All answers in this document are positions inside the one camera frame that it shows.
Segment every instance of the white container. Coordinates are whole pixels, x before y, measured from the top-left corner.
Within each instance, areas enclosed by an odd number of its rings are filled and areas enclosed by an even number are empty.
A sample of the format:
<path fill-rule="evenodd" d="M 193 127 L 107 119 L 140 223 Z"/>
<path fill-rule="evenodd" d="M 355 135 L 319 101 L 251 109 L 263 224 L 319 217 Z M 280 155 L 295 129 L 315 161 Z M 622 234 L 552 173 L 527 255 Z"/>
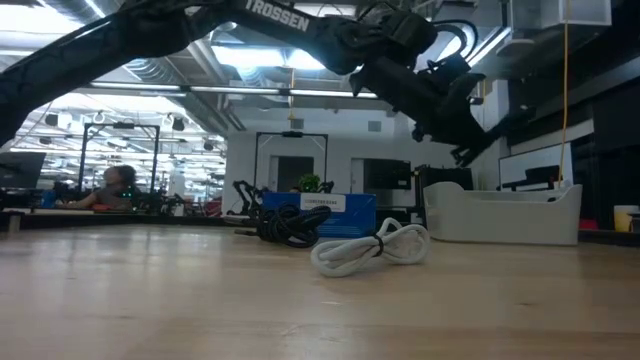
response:
<path fill-rule="evenodd" d="M 497 192 L 442 182 L 424 189 L 429 234 L 457 242 L 576 245 L 581 198 L 581 185 Z"/>

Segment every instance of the coiled black cable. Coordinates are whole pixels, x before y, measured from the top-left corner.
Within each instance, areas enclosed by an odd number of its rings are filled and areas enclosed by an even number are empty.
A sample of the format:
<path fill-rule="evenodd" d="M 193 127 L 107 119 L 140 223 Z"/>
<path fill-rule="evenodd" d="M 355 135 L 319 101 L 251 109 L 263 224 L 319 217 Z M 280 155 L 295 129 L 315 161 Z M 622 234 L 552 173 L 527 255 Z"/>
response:
<path fill-rule="evenodd" d="M 330 216 L 331 208 L 328 206 L 318 206 L 303 213 L 295 205 L 282 205 L 276 210 L 260 213 L 256 235 L 268 242 L 299 249 L 310 248 L 318 242 L 318 226 Z"/>

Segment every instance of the green plant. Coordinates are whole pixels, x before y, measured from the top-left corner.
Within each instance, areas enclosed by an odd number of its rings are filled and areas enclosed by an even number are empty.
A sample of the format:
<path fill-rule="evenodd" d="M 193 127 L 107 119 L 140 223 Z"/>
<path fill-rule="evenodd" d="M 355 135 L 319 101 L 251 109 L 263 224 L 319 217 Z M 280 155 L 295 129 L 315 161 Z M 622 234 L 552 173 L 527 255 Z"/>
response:
<path fill-rule="evenodd" d="M 302 175 L 298 185 L 300 185 L 302 192 L 318 192 L 318 187 L 320 187 L 320 177 L 316 174 Z"/>

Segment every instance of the label on blue box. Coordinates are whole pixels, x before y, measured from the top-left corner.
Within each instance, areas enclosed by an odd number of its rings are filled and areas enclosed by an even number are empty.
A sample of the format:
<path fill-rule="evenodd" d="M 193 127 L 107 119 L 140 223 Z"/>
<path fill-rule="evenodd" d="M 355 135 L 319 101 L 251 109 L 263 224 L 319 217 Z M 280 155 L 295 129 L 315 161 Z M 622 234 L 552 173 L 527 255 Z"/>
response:
<path fill-rule="evenodd" d="M 300 194 L 300 210 L 311 210 L 316 206 L 328 206 L 333 212 L 345 212 L 347 198 L 336 194 Z"/>

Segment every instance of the white label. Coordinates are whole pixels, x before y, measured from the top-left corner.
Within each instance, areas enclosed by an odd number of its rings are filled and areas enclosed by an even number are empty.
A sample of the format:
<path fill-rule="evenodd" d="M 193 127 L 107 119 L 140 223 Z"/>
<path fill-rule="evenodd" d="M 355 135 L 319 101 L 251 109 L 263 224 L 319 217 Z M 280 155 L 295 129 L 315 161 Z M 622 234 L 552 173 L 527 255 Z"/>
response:
<path fill-rule="evenodd" d="M 328 206 L 333 212 L 345 212 L 347 210 L 347 197 L 335 194 L 300 194 L 300 210 L 311 210 L 317 206 Z"/>
<path fill-rule="evenodd" d="M 294 29 L 306 32 L 309 28 L 308 18 L 262 0 L 248 0 L 245 8 L 256 14 L 281 22 L 282 24 Z"/>

